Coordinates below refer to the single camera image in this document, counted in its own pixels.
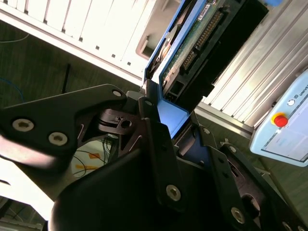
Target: blue plastic part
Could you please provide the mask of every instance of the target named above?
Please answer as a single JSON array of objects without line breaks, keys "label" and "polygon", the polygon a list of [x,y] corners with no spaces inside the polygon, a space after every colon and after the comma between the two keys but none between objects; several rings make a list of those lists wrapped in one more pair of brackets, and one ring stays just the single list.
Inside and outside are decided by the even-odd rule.
[{"label": "blue plastic part", "polygon": [[[175,16],[173,17],[168,29],[166,30],[164,36],[158,43],[154,53],[152,54],[149,64],[147,65],[146,69],[149,68],[151,62],[154,61],[154,56],[157,52],[159,52],[159,48],[161,44],[164,42],[164,38],[168,31],[171,29],[172,24],[177,18],[178,13],[180,12],[181,7],[183,6],[185,1],[182,1]],[[179,47],[181,46],[182,42],[184,41],[186,35],[188,34],[189,30],[193,26],[194,22],[196,21],[197,17],[199,16],[201,10],[203,9],[206,0],[198,0],[195,4],[194,8],[192,9],[190,15],[188,16],[187,20],[185,21],[184,25],[182,26],[177,38],[173,42],[167,56],[160,64],[159,68],[156,70],[152,81],[156,82],[158,87],[158,112],[160,116],[160,121],[168,126],[171,138],[173,138],[178,130],[183,126],[185,121],[189,118],[188,111],[178,107],[177,105],[171,103],[170,101],[164,99],[163,92],[162,92],[162,76],[167,69],[169,63],[171,62],[172,58],[178,51]]]},{"label": "blue plastic part", "polygon": [[265,2],[270,6],[279,6],[282,0],[265,0]]},{"label": "blue plastic part", "polygon": [[147,64],[147,66],[145,67],[145,72],[144,72],[144,76],[143,76],[143,79],[142,79],[142,82],[143,82],[143,83],[144,83],[145,80],[147,79],[147,76],[146,76],[147,71],[146,71],[146,70],[149,69],[151,63],[154,62],[154,57],[156,56],[156,53],[158,53],[158,52],[160,51],[160,47],[161,47],[161,45],[164,43],[165,37],[166,37],[167,33],[172,29],[171,27],[172,27],[173,23],[176,21],[177,16],[178,16],[178,14],[179,14],[181,8],[183,7],[183,5],[184,5],[184,3],[185,3],[186,1],[187,1],[187,0],[182,0],[182,1],[181,1],[180,5],[179,5],[179,7],[178,7],[178,9],[177,9],[177,11],[175,12],[175,14],[174,14],[174,16],[173,16],[173,18],[172,18],[172,20],[171,20],[171,22],[170,22],[170,24],[169,24],[169,26],[167,27],[167,30],[165,31],[164,35],[162,36],[162,38],[160,39],[158,45],[156,46],[154,52],[152,53],[152,55],[151,55],[151,57],[150,57],[150,59],[149,59],[149,62],[148,62],[148,64]]},{"label": "blue plastic part", "polygon": [[[289,101],[294,101],[293,105],[288,105]],[[281,99],[277,102],[277,104],[275,105],[275,107],[272,109],[272,111],[268,114],[268,116],[265,118],[265,120],[263,121],[263,123],[258,127],[258,129],[256,130],[251,143],[250,143],[250,150],[253,153],[271,158],[271,159],[275,159],[275,160],[279,160],[279,161],[283,161],[292,165],[296,165],[296,166],[300,166],[300,167],[305,167],[308,165],[308,160],[306,160],[305,162],[299,161],[299,160],[295,160],[295,159],[291,159],[289,157],[285,157],[279,154],[275,154],[272,152],[268,152],[264,150],[265,145],[268,143],[268,141],[273,137],[273,135],[277,132],[279,132],[279,128],[272,124],[271,122],[271,118],[276,114],[276,113],[284,113],[286,115],[286,117],[288,117],[289,119],[292,119],[292,122],[294,123],[295,118],[299,118],[296,117],[298,115],[298,111],[300,111],[301,109],[299,107],[304,107],[304,106],[308,106],[308,70],[306,70],[304,73],[302,73],[295,81],[294,83],[289,87],[289,89],[286,91],[286,93],[281,97]],[[306,114],[308,110],[308,107],[305,108],[305,110],[302,112],[302,114]],[[304,121],[302,122],[302,130],[304,133],[304,135],[308,136],[308,123],[307,123],[307,118],[304,119]],[[283,134],[283,140],[281,140],[280,142],[277,142],[277,147],[279,148],[279,145],[281,142],[288,142],[288,143],[292,143],[292,141],[295,142],[295,145],[291,145],[291,147],[296,147],[296,145],[298,145],[299,141],[295,140],[293,135],[288,135],[288,133],[286,133],[285,131],[281,131],[284,132]]]}]

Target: aluminum profile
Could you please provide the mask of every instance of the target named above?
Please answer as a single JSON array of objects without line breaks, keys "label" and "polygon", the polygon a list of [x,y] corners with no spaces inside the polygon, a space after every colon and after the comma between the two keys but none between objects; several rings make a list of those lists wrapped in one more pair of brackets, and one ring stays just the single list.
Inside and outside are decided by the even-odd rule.
[{"label": "aluminum profile", "polygon": [[204,103],[253,127],[308,65],[307,22],[307,0],[271,8]]}]

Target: electronic component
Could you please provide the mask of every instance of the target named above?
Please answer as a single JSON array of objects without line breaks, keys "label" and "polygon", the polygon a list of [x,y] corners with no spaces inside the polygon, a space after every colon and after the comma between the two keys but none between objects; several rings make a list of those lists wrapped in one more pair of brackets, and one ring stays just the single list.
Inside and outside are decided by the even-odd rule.
[{"label": "electronic component", "polygon": [[144,72],[159,85],[158,111],[171,137],[267,12],[258,0],[181,2]]},{"label": "electronic component", "polygon": [[297,166],[308,165],[308,70],[279,99],[257,128],[253,153]]}]

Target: wire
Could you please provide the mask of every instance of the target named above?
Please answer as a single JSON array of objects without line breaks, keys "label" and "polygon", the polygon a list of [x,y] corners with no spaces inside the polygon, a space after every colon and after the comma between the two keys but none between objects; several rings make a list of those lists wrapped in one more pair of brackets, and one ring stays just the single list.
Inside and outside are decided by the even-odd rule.
[{"label": "wire", "polygon": [[15,213],[15,216],[13,216],[13,219],[16,219],[16,217],[18,217],[22,222],[24,222],[24,220],[22,220],[21,217],[20,217],[18,214],[20,214],[25,208],[26,208],[26,206],[22,207],[17,213],[15,213],[14,210],[12,210],[12,209],[10,208],[10,210],[11,210],[13,213]]},{"label": "wire", "polygon": [[11,81],[9,81],[7,79],[0,78],[0,80],[5,82],[5,83],[7,83],[7,84],[9,84],[9,85],[11,85],[11,86],[13,86],[18,91],[18,93],[20,94],[22,102],[23,103],[25,102],[25,99],[24,99],[24,96],[23,96],[21,90],[15,84],[13,84]]},{"label": "wire", "polygon": [[73,175],[77,174],[77,173],[80,173],[80,172],[83,172],[83,171],[87,171],[87,170],[97,170],[97,168],[87,168],[87,169],[83,169],[83,170],[80,170],[78,172],[75,172],[73,173]]},{"label": "wire", "polygon": [[106,139],[104,140],[101,140],[102,144],[103,144],[103,151],[104,151],[104,160],[106,161],[106,157],[107,157],[107,162],[109,160],[109,153],[106,151],[106,148],[105,148],[105,144],[107,142]]},{"label": "wire", "polygon": [[83,175],[81,176],[81,177],[83,177],[87,173],[87,168],[86,168],[85,164],[77,156],[74,156],[74,157],[83,165],[83,170],[82,171],[85,171],[83,173]]},{"label": "wire", "polygon": [[0,43],[12,43],[12,42],[20,42],[22,40],[25,40],[27,37],[29,37],[29,34],[27,34],[25,37],[17,40],[11,40],[11,41],[0,41]]},{"label": "wire", "polygon": [[104,164],[106,164],[105,161],[103,161],[103,159],[101,159],[100,157],[98,157],[97,155],[87,152],[87,151],[83,151],[83,150],[76,150],[76,152],[82,152],[82,153],[88,153],[89,155],[95,156],[96,158],[100,159]]}]

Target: black metal bracket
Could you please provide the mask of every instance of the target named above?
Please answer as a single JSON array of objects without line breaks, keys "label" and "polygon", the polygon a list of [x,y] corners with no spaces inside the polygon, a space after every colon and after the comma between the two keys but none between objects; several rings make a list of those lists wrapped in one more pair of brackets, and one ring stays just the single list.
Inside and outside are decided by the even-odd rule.
[{"label": "black metal bracket", "polygon": [[118,134],[120,155],[139,149],[148,156],[159,204],[185,210],[168,128],[160,123],[156,104],[140,93],[127,97],[115,86],[102,85],[5,108],[0,115],[1,156],[48,171],[67,169],[83,144]]},{"label": "black metal bracket", "polygon": [[219,149],[239,174],[233,175],[241,197],[251,195],[260,208],[260,226],[262,230],[297,230],[305,227],[283,199],[264,180],[248,162],[241,151],[233,144],[225,143]]}]

